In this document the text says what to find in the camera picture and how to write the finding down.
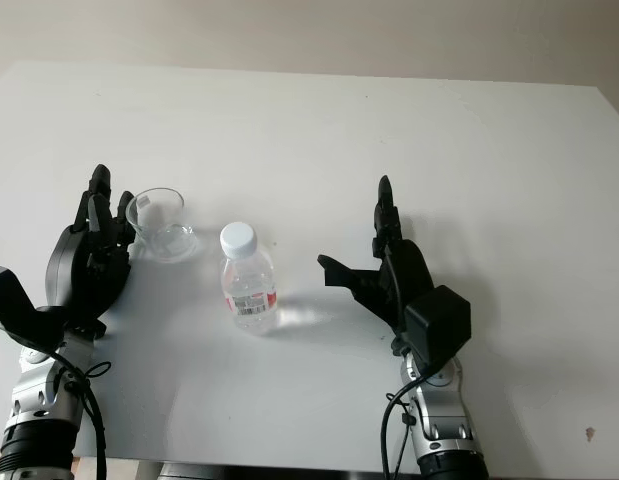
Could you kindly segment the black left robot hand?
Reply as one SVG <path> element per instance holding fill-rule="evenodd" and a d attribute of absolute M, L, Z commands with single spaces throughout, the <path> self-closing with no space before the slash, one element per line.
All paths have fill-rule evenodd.
<path fill-rule="evenodd" d="M 110 171 L 99 164 L 83 192 L 74 222 L 61 233 L 45 274 L 47 302 L 69 311 L 68 328 L 87 338 L 104 336 L 100 317 L 128 279 L 129 246 L 136 232 L 126 218 L 134 195 L 125 191 L 117 214 L 110 210 Z"/>

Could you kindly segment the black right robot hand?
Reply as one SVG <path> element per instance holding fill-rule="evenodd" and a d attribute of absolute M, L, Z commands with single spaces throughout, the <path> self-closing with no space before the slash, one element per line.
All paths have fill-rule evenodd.
<path fill-rule="evenodd" d="M 389 325 L 394 333 L 392 352 L 402 356 L 409 350 L 404 339 L 405 309 L 414 299 L 433 290 L 434 285 L 419 247 L 402 236 L 387 176 L 379 181 L 374 228 L 372 255 L 381 261 L 378 270 L 351 269 L 326 255 L 319 255 L 317 261 L 324 269 L 327 286 L 350 290 L 356 302 Z"/>

